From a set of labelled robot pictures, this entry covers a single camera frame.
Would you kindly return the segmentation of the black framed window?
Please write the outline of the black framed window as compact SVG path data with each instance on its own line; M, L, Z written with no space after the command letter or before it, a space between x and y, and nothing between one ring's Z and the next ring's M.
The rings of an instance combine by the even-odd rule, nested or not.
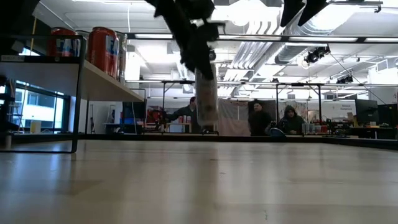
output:
M42 122L41 133L69 132L71 97L0 75L0 133L31 134L30 122Z

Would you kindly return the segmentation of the red beverage can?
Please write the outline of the red beverage can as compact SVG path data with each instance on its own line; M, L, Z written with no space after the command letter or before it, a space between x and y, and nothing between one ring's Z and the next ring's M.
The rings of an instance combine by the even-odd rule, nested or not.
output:
M88 61L116 79L118 74L119 40L116 32L105 27L94 27L89 34Z
M78 35L74 30L54 27L51 29L51 35ZM47 55L51 57L79 57L80 39L49 39Z

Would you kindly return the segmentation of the white slim beverage can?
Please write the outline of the white slim beverage can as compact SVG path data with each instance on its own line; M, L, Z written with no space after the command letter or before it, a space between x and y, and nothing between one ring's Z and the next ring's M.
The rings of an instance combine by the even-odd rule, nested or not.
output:
M89 44L89 36L90 33L84 30L77 30L76 33L81 35L86 40L86 47L85 47L85 59L88 60L88 44Z
M199 69L195 70L197 120L200 126L212 126L218 120L218 86L215 73L208 80Z
M118 51L118 81L125 84L125 73L126 73L126 60L127 60L127 35L122 32L117 32L119 40L119 51Z

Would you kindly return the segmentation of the white wall sign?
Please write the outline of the white wall sign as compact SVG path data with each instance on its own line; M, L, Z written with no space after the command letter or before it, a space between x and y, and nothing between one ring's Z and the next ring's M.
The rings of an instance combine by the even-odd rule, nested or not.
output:
M329 119L348 119L348 114L356 115L354 101L325 101L322 103L322 116Z

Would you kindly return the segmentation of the black cloth panel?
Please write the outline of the black cloth panel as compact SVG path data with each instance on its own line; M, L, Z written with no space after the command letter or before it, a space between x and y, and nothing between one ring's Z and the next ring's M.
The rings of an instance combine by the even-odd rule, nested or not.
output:
M270 114L271 118L274 120L274 122L272 123L272 126L271 126L271 128L273 128L276 125L276 102L275 101L261 101L261 100L250 101L248 104L249 115L253 111L253 104L255 101L258 101L262 105L263 110Z

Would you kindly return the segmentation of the black ceiling track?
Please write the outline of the black ceiling track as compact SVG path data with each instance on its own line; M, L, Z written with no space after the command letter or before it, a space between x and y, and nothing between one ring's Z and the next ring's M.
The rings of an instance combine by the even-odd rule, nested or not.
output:
M381 11L381 6L384 4L382 0L326 0L328 4L341 5L341 6L374 6L377 9L374 10L375 13Z

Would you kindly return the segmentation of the pale pink cloth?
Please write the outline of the pale pink cloth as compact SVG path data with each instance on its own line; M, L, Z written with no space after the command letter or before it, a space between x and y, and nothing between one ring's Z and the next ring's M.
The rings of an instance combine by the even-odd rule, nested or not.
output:
M250 136L248 102L219 99L218 110L220 136Z

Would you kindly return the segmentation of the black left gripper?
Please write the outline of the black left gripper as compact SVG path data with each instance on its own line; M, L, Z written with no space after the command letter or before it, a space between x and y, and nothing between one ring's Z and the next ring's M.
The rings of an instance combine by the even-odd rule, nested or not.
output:
M195 67L206 80L213 80L213 71L206 42L215 42L219 27L225 29L225 22L211 22L215 11L212 0L170 0L172 37L182 43L182 63L191 71Z

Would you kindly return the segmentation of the person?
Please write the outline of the person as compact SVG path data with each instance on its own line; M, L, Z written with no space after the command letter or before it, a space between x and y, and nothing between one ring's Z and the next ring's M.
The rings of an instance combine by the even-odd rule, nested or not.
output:
M278 123L278 128L285 134L302 134L303 124L305 124L305 120L297 114L294 107L287 105L284 116Z
M196 97L193 96L190 98L190 102L187 106L183 108L179 108L176 112L172 114L168 114L166 116L167 121L174 121L180 116L190 116L191 117L191 127L192 127L192 133L200 133L201 132L201 126L198 124L197 121L197 103L196 103Z
M258 101L255 101L253 111L248 118L251 136L268 136L273 122L270 114L263 110Z

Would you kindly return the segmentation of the black metal station frame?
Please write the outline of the black metal station frame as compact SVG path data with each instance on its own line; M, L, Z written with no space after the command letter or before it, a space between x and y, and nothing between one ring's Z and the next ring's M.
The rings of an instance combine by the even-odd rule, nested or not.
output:
M319 120L318 122L320 124L323 124L322 120L322 99L321 99L321 86L323 84L321 83L302 83L302 82L296 82L296 83L274 83L275 85L275 90L276 90L276 121L279 123L279 92L282 91L282 89L279 90L279 86L291 86L291 87L303 87L303 86L309 86L311 90L313 90L317 95L318 95L318 112L319 112Z
M195 84L195 82L192 81L192 80L180 80L180 81L176 81L176 80L172 81L172 80L170 80L170 81L163 81L162 83L164 84L164 91L163 91L163 98L162 98L162 106L163 107L165 106L165 93L167 91L165 89L165 85L167 83L171 83L172 85L175 84L175 83L179 83L181 85L192 85L192 84ZM204 134L204 133L216 133L214 125L212 125L212 126L201 126L201 132L200 133L201 134Z

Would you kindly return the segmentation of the black monitor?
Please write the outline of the black monitor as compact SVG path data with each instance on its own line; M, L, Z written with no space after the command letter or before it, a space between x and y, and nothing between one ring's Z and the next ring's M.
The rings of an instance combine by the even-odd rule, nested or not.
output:
M396 104L379 105L379 125L396 127L398 125L398 106Z
M356 119L359 124L379 122L378 104L373 100L355 100Z

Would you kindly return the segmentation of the black overhead beam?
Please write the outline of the black overhead beam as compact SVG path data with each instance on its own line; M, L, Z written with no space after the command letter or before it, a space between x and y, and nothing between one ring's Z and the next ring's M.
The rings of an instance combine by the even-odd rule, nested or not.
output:
M175 40L179 44L190 41L188 37L175 38L172 34L127 33L129 40ZM216 41L227 42L282 42L282 43L320 43L320 44L398 44L398 37L365 37L365 36L297 36L297 35L249 35L220 34Z

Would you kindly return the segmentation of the wooden shelf black metal frame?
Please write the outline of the wooden shelf black metal frame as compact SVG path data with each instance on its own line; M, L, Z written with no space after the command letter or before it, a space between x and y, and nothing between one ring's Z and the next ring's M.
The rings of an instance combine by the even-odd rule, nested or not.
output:
M80 39L79 57L25 56L23 62L2 62L0 75L48 90L74 96L73 140L70 152L78 148L81 100L143 102L144 98L85 60L86 40L81 35L0 34L0 40Z

